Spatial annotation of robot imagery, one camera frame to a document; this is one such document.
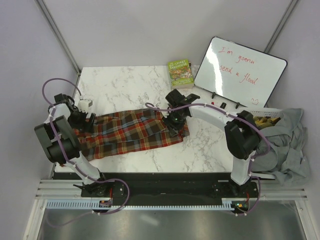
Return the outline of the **red brown plaid shirt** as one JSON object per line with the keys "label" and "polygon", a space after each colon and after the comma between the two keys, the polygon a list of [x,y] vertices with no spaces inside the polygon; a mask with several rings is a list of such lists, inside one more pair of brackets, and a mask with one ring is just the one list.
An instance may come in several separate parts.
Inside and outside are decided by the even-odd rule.
{"label": "red brown plaid shirt", "polygon": [[190,135],[185,124],[171,136],[159,111],[148,108],[97,116],[92,132],[74,129],[81,152],[88,161],[182,143]]}

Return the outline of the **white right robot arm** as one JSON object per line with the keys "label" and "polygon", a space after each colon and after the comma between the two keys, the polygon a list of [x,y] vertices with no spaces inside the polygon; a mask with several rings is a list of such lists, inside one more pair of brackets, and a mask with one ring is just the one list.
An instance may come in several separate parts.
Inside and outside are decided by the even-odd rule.
{"label": "white right robot arm", "polygon": [[240,113],[227,113],[224,109],[205,103],[196,94],[184,96],[177,89],[165,97],[168,112],[162,118],[169,134],[175,136],[182,130],[187,117],[203,120],[221,130],[224,130],[227,149],[233,156],[233,165],[229,191],[235,197],[242,196],[247,191],[250,178],[250,158],[254,156],[262,139],[256,127],[253,115],[243,110]]}

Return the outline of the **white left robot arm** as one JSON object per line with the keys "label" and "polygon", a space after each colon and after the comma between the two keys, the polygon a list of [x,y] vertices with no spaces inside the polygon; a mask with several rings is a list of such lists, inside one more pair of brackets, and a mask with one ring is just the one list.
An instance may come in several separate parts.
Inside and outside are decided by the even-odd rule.
{"label": "white left robot arm", "polygon": [[46,157],[52,163],[71,168],[82,179],[83,187],[92,186],[99,197],[106,196],[110,185],[102,179],[98,168],[84,157],[75,132],[93,132],[96,114],[89,113],[93,101],[80,99],[75,105],[74,99],[63,93],[55,95],[54,100],[48,108],[48,118],[34,128]]}

